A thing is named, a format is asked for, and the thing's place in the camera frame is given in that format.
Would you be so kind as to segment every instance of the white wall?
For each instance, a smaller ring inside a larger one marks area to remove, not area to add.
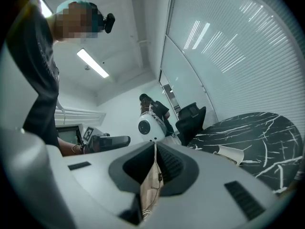
[[[97,111],[97,98],[94,92],[66,79],[61,79],[59,86],[58,100],[63,107]]]
[[[169,3],[170,0],[144,0],[148,58],[157,79],[160,76]]]
[[[142,142],[143,140],[138,130],[138,120],[141,113],[139,96],[142,93],[151,94],[154,100],[159,100],[169,109],[171,107],[166,96],[163,96],[162,88],[159,85],[156,80],[143,84],[98,106],[98,111],[106,113],[102,125],[98,128],[111,136],[130,136],[130,145]],[[174,127],[176,121],[174,120],[173,111],[171,116],[173,119],[170,121],[173,122],[171,124]]]

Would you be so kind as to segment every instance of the white device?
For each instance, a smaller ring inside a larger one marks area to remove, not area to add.
[[[143,141],[162,141],[165,139],[166,126],[164,122],[152,111],[140,116],[138,129]]]

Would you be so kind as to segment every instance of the black marble-pattern table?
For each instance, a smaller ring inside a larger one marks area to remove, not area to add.
[[[282,193],[294,179],[303,153],[302,137],[287,118],[269,112],[242,114],[199,133],[188,145],[218,152],[218,145],[244,151],[240,167]]]

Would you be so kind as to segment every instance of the table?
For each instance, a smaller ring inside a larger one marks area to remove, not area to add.
[[[269,112],[241,114],[199,133],[188,145],[218,152],[218,145],[244,151],[241,168],[282,193],[294,179],[302,159],[302,137],[287,118]]]

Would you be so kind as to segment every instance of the black office chair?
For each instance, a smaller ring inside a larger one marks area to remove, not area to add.
[[[179,121],[176,127],[180,132],[180,140],[183,146],[187,146],[190,141],[203,131],[203,122],[205,118],[206,107],[199,109],[196,103],[184,107],[178,113]]]

